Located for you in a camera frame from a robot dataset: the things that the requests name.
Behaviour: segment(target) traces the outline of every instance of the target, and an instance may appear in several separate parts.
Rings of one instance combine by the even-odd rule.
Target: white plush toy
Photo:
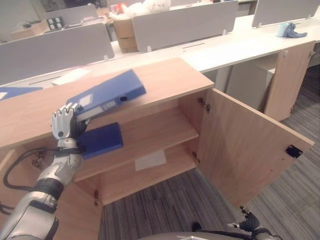
[[[123,14],[116,15],[110,12],[109,15],[114,20],[132,19],[134,16],[169,11],[170,5],[171,0],[145,0],[143,3],[134,3],[129,7],[122,5]]]
[[[165,12],[170,10],[171,0],[145,0],[143,6],[150,13]]]

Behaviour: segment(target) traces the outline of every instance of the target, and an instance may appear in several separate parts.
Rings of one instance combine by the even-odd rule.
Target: white paper
[[[90,70],[85,70],[83,68],[76,68],[75,70],[72,70],[71,72],[68,72],[67,74],[53,80],[52,84],[62,85],[62,84],[71,83],[79,80],[81,77],[88,74],[89,72]]]
[[[140,171],[143,169],[148,169],[156,166],[166,164],[166,155],[165,152],[157,151],[148,156],[141,157],[135,160],[135,171]]]
[[[91,102],[92,102],[92,93],[87,96],[82,97],[79,100],[79,105],[84,107],[84,106],[89,105]]]
[[[7,92],[0,92],[0,100],[7,94],[8,94]]]

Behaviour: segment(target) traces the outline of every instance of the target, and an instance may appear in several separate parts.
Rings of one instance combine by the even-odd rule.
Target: blue plush toy
[[[306,32],[297,33],[295,32],[296,25],[292,22],[281,23],[276,31],[277,37],[285,38],[302,38],[307,36]]]

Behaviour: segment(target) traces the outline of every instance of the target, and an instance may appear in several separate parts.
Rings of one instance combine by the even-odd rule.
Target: desk partition
[[[0,44],[0,85],[115,56],[103,23]]]
[[[222,35],[234,28],[238,1],[226,1],[135,16],[132,19],[138,50],[146,52]]]
[[[313,17],[320,0],[258,0],[252,27]]]
[[[79,24],[87,17],[98,17],[95,5],[77,6],[57,11],[50,11],[44,14],[44,19],[62,17],[65,25]]]

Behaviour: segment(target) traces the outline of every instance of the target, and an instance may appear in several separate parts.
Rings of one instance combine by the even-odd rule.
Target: cabinet shelf
[[[166,163],[136,171],[135,162],[128,162],[101,174],[101,201],[107,205],[196,167],[194,158],[183,144],[164,150]]]
[[[86,160],[75,182],[199,136],[177,107],[121,124],[120,130],[123,147]]]

